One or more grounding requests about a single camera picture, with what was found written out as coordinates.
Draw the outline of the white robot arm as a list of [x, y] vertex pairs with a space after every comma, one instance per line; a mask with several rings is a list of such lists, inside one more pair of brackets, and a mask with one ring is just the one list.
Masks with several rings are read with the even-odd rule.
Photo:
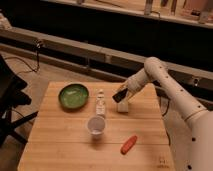
[[191, 130], [187, 171], [213, 171], [213, 111], [169, 75], [165, 62], [156, 57], [147, 58], [144, 67], [130, 76], [112, 98], [116, 103], [129, 100], [153, 81], [157, 81], [175, 103]]

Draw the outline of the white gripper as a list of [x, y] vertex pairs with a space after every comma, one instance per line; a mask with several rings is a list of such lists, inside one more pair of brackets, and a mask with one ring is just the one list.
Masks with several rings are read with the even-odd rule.
[[134, 95], [135, 95], [135, 92], [128, 85], [128, 82], [125, 81], [121, 84], [121, 86], [117, 90], [117, 93], [113, 95], [112, 98], [114, 99], [116, 103], [119, 103], [124, 99], [132, 98]]

